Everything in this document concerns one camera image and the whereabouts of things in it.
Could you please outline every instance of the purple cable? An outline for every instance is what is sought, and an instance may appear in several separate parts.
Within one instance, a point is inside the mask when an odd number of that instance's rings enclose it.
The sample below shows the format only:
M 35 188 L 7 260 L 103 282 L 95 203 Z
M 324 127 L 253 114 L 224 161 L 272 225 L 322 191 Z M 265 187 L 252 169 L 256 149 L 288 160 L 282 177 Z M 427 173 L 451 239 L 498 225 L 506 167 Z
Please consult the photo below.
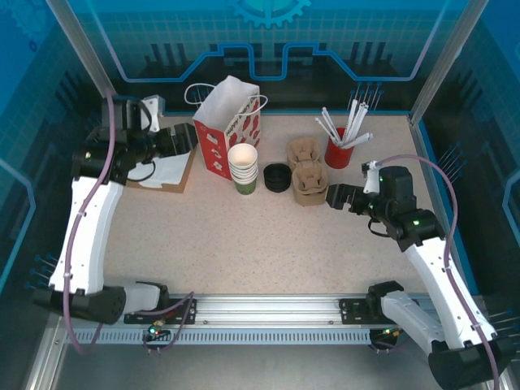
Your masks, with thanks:
M 136 314 L 140 314 L 140 315 L 160 315 L 160 314 L 166 314 L 166 313 L 176 309 L 177 307 L 181 306 L 188 299 L 189 299 L 189 302 L 188 302 L 188 305 L 186 306 L 186 310 L 184 311 L 184 315 L 182 317 L 182 320 L 180 321 L 180 325 L 179 325 L 179 329 L 177 329 L 177 333 L 175 334 L 175 336 L 171 339 L 171 341 L 167 345 L 165 345 L 161 349 L 158 349 L 158 351 L 159 350 L 166 351 L 167 349 L 170 349 L 173 346 L 173 344 L 179 339 L 180 331 L 182 331 L 184 323 L 186 322 L 186 318 L 188 317 L 189 310 L 190 310 L 190 308 L 192 306 L 193 291 L 190 294 L 188 294 L 186 297 L 184 297 L 183 299 L 181 299 L 180 301 L 175 303 L 174 305 L 172 305 L 172 306 L 170 306 L 170 307 L 168 307 L 168 308 L 166 308 L 164 310 L 158 310 L 158 311 L 138 311 L 136 313 Z M 143 347 L 148 349 L 149 352 L 154 350 L 153 348 L 150 348 L 148 346 L 148 344 L 146 344 L 146 341 L 144 341 L 144 340 L 143 340 Z
M 115 146 L 115 110 L 114 110 L 114 101 L 112 100 L 112 91 L 109 89 L 106 90 L 106 101 L 108 102 L 108 115 L 110 121 L 110 140 L 108 141 L 108 153 L 106 154 L 105 164 L 103 165 L 103 169 L 101 174 L 97 178 L 96 184 L 92 187 L 89 192 L 89 195 L 83 200 L 83 204 L 78 210 L 78 214 L 74 219 L 74 223 L 72 224 L 71 234 L 68 237 L 67 241 L 67 251 L 65 252 L 65 272 L 63 273 L 64 283 L 63 283 L 63 320 L 65 322 L 65 328 L 67 329 L 68 337 L 74 346 L 74 349 L 81 354 L 86 354 L 88 351 L 81 348 L 80 343 L 76 339 L 76 335 L 74 334 L 74 329 L 72 328 L 72 320 L 71 320 L 71 311 L 69 306 L 69 293 L 71 287 L 71 257 L 72 257 L 72 247 L 74 245 L 74 239 L 76 238 L 76 233 L 78 231 L 78 227 L 80 226 L 80 221 L 83 215 L 85 214 L 85 210 L 92 200 L 93 196 L 96 194 L 97 190 L 101 186 L 103 180 L 108 174 L 108 170 L 111 167 L 112 157 L 114 156 L 114 146 Z M 92 339 L 91 345 L 96 344 L 98 340 L 99 334 L 101 333 L 101 328 L 103 324 L 100 323 L 97 325 L 96 332 Z
M 469 317 L 469 319 L 471 321 L 471 325 L 473 325 L 473 328 L 477 331 L 477 333 L 480 337 L 480 340 L 482 341 L 482 344 L 483 344 L 484 348 L 486 349 L 487 357 L 489 359 L 489 365 L 491 366 L 491 371 L 493 373 L 493 388 L 494 388 L 494 390 L 500 390 L 498 367 L 496 366 L 496 360 L 495 360 L 495 356 L 493 355 L 493 351 L 491 350 L 491 345 L 489 345 L 489 342 L 486 339 L 484 332 L 480 328 L 477 318 L 473 315 L 473 312 L 471 311 L 470 306 L 466 302 L 466 299 L 464 299 L 464 296 L 462 295 L 461 290 L 457 286 L 457 283 L 455 282 L 455 279 L 453 278 L 452 270 L 449 266 L 449 252 L 450 252 L 450 249 L 452 246 L 453 236 L 455 235 L 455 229 L 457 228 L 457 219 L 458 219 L 458 204 L 457 204 L 457 196 L 455 195 L 455 188 L 453 188 L 451 181 L 449 181 L 449 178 L 442 171 L 442 169 L 440 169 L 436 164 L 434 164 L 433 162 L 431 162 L 430 160 L 428 160 L 427 158 L 424 158 L 424 157 L 415 156 L 413 154 L 398 154 L 397 156 L 388 157 L 381 161 L 378 161 L 376 163 L 376 165 L 383 166 L 386 163 L 390 163 L 391 161 L 399 160 L 402 158 L 411 158 L 413 160 L 418 160 L 422 163 L 428 164 L 430 167 L 432 167 L 437 172 L 439 172 L 439 175 L 443 178 L 443 180 L 446 182 L 446 185 L 448 186 L 449 195 L 451 196 L 452 203 L 453 203 L 453 221 L 452 221 L 452 226 L 449 229 L 449 234 L 446 237 L 446 245 L 444 246 L 444 268 L 446 270 L 446 275 L 448 276 L 449 283 L 452 285 L 453 291 L 455 292 L 455 295 L 457 295 L 458 300 L 461 302 L 461 305 L 464 308 L 464 311 L 466 312 L 467 316 Z

